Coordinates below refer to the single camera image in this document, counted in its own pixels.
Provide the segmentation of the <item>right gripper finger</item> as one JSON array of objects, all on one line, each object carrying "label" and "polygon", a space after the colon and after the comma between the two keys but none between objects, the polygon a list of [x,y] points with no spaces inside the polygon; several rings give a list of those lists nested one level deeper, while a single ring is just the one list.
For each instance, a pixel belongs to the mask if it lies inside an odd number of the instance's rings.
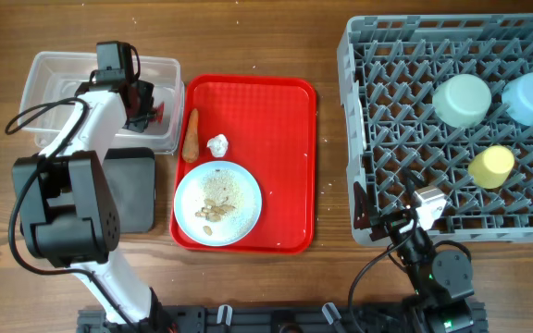
[{"label": "right gripper finger", "polygon": [[427,183],[418,177],[410,168],[403,169],[404,186],[409,197],[412,197],[416,190],[423,189]]},{"label": "right gripper finger", "polygon": [[364,187],[356,181],[353,184],[354,210],[353,227],[366,229],[378,223],[377,209],[369,199]]}]

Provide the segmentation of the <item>red snack wrapper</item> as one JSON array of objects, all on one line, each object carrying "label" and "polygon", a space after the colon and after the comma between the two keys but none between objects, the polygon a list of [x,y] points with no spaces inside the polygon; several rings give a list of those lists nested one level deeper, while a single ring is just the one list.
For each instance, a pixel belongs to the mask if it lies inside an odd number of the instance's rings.
[{"label": "red snack wrapper", "polygon": [[161,103],[158,106],[154,107],[154,113],[152,121],[156,123],[162,123],[164,117],[165,104]]}]

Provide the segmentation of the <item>yellow cup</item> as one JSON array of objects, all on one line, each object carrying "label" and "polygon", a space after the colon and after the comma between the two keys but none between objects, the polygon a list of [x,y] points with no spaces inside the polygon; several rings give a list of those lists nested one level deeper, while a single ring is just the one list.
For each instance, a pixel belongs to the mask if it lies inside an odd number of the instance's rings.
[{"label": "yellow cup", "polygon": [[501,145],[493,145],[476,155],[467,171],[473,182],[483,189],[501,187],[514,167],[514,154]]}]

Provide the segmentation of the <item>green bowl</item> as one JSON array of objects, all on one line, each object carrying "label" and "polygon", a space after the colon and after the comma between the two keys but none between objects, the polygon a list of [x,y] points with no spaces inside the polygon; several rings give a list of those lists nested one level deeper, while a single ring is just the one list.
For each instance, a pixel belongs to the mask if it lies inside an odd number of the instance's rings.
[{"label": "green bowl", "polygon": [[443,82],[432,96],[441,121],[454,128],[473,128],[487,115],[492,96],[488,84],[471,74],[458,74]]}]

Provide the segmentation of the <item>orange carrot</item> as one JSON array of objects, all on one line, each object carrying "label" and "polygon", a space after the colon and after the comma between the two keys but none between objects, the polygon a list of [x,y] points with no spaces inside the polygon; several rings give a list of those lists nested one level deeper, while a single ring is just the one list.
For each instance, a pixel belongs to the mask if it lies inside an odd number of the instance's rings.
[{"label": "orange carrot", "polygon": [[197,109],[193,109],[189,116],[181,153],[182,159],[187,163],[193,163],[199,157],[198,123],[199,112]]}]

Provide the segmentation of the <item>white tissue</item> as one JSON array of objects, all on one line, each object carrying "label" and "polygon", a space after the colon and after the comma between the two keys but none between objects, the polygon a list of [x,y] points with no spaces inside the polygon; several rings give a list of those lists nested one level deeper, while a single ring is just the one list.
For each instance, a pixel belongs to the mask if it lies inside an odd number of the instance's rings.
[{"label": "white tissue", "polygon": [[229,141],[224,134],[218,134],[207,142],[206,147],[213,157],[221,158],[225,156],[229,149]]}]

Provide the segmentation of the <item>light blue plate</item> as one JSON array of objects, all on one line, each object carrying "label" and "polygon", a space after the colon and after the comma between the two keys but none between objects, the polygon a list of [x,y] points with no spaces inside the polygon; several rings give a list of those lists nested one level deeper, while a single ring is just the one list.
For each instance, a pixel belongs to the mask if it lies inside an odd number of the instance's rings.
[{"label": "light blue plate", "polygon": [[241,241],[256,226],[262,193],[254,176],[232,162],[203,163],[180,181],[174,215],[180,230],[208,247]]}]

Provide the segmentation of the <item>light blue bowl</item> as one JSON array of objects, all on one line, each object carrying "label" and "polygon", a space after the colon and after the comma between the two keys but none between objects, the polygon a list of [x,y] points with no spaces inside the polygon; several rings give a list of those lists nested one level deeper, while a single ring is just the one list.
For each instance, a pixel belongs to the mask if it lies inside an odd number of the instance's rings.
[{"label": "light blue bowl", "polygon": [[533,72],[508,82],[502,92],[508,116],[524,126],[533,126]]}]

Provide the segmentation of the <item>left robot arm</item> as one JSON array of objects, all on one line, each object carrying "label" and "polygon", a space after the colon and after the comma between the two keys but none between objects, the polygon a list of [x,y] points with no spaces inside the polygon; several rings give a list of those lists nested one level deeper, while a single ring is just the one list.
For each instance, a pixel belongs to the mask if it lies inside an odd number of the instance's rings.
[{"label": "left robot arm", "polygon": [[105,309],[112,332],[173,332],[174,322],[118,248],[120,217],[102,164],[116,134],[143,131],[155,117],[152,83],[129,43],[96,45],[97,67],[73,96],[12,118],[14,134],[61,106],[73,111],[52,143],[12,167],[16,201],[8,244],[16,262],[40,276],[73,275]]}]

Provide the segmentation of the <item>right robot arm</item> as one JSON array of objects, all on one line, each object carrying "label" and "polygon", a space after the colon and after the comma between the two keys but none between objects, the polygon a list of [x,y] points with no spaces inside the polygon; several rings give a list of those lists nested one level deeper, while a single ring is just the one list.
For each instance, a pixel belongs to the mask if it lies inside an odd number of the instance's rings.
[{"label": "right robot arm", "polygon": [[353,184],[353,227],[369,229],[370,238],[390,239],[387,249],[366,264],[354,278],[348,292],[348,311],[357,330],[366,329],[353,307],[356,287],[375,264],[394,254],[409,277],[415,294],[401,303],[403,320],[423,332],[457,332],[475,324],[467,298],[474,294],[471,252],[461,243],[441,240],[434,243],[428,230],[447,205],[447,195],[429,185],[411,170],[403,177],[410,197],[402,210],[381,215],[359,183]]}]

